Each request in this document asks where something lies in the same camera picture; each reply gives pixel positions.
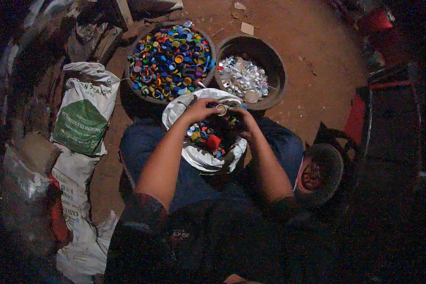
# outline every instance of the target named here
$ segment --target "hand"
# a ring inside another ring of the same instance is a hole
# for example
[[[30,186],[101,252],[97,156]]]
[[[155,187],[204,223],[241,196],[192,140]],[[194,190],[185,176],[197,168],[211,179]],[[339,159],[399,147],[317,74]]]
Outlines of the hand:
[[[190,124],[203,121],[207,116],[212,114],[221,113],[220,109],[215,107],[208,108],[208,103],[217,103],[221,104],[217,99],[205,98],[199,99],[193,105],[189,106],[188,109],[184,112],[184,114],[180,117],[184,120],[187,120]]]
[[[233,107],[228,109],[229,111],[235,112],[240,116],[239,120],[243,122],[244,129],[240,131],[239,135],[246,139],[248,142],[252,143],[256,137],[256,134],[262,133],[260,131],[259,126],[257,125],[257,122],[255,121],[254,117],[249,113],[249,111],[245,111],[241,107]]]

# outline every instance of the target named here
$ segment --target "dark shirt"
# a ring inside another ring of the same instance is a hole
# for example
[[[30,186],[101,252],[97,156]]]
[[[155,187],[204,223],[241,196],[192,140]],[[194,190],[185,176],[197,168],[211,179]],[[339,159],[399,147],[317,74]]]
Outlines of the dark shirt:
[[[247,201],[206,200],[169,214],[137,194],[127,201],[110,243],[105,283],[222,283],[231,274],[285,283],[284,226],[290,201],[265,212]]]

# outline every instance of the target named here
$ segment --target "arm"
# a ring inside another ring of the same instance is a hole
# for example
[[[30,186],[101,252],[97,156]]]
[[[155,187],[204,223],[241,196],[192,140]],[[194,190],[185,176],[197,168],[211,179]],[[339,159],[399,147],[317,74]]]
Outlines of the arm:
[[[177,183],[186,129],[192,123],[220,111],[216,108],[207,108],[206,104],[210,102],[219,103],[216,99],[200,99],[172,125],[145,162],[136,185],[136,193],[153,196],[169,210]]]
[[[235,111],[243,117],[247,130],[242,132],[241,135],[251,147],[252,156],[256,161],[257,174],[267,200],[274,202],[289,198],[295,201],[290,180],[273,154],[273,150],[260,131],[253,116],[242,108],[235,107],[229,108],[229,110]]]

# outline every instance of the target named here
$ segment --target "green printed sack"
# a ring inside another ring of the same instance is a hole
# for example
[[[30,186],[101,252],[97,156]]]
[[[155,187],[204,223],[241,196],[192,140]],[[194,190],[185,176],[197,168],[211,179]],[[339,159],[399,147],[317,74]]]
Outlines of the green printed sack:
[[[63,67],[66,82],[51,141],[89,156],[107,153],[102,139],[114,111],[120,80],[100,63],[74,62]]]

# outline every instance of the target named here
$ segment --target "forearm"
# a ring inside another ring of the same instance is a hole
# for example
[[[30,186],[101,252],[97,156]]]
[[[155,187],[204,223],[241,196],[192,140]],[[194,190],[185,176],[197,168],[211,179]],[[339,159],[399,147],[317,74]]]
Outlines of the forearm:
[[[256,170],[262,183],[262,191],[269,202],[294,196],[292,185],[281,167],[265,136],[261,131],[254,134],[250,143],[251,153],[256,161]]]
[[[136,185],[136,192],[153,196],[167,210],[175,192],[183,139],[188,127],[189,121],[183,116],[172,125],[148,158]]]

